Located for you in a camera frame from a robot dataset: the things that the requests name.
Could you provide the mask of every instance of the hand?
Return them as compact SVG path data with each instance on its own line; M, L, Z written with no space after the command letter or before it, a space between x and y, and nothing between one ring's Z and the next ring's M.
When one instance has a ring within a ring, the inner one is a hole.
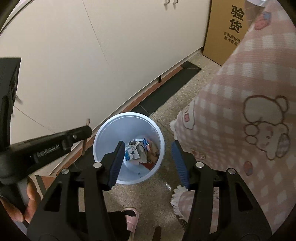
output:
M14 205L9 203L6 199L0 197L5 210L13 221L23 222L26 220L28 223L31 222L34 213L40 203L40 195L37 192L36 186L31 178L28 177L27 195L29 197L29 203L24 214L21 213Z

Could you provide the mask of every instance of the white trash can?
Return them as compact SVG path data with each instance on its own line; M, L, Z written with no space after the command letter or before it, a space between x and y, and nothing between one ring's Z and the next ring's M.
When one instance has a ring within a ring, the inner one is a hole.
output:
M147 138L153 141L159 150L159 158L152 170L143 165L122 162L117 178L119 184L136 184L147 180L160 167L165 154L165 141L159 127L145 115L126 112L113 116L98 130L94 140L94 159L101 161L105 154L113 152L119 141L128 144L133 139Z

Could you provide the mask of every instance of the cardboard box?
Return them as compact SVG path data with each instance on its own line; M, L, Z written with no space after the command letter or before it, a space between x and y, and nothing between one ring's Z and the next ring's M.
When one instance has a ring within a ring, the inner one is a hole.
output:
M203 55L223 65L248 28L245 0L212 0Z

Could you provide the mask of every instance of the pink slipper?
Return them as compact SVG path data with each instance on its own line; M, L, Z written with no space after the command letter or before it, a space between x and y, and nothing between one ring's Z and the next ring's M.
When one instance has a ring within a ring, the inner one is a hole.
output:
M137 224L138 224L138 221L139 221L139 211L137 209L135 209L134 207L126 207L126 208L124 208L122 210L122 212L124 212L126 210L131 210L136 214L135 217L125 215L128 231L131 232L131 235L130 235L128 241L133 241L133 237L135 235L135 230L136 230L136 227L137 227Z

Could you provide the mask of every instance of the cabinet door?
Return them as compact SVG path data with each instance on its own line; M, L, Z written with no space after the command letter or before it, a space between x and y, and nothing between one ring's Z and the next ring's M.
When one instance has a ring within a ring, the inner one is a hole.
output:
M124 102L81 0L31 2L1 34L0 56L22 58L15 106L54 132L87 118L95 128Z
M10 121L10 144L51 134L54 133L30 119L15 107L13 108Z
M126 99L203 46L210 0L83 1Z

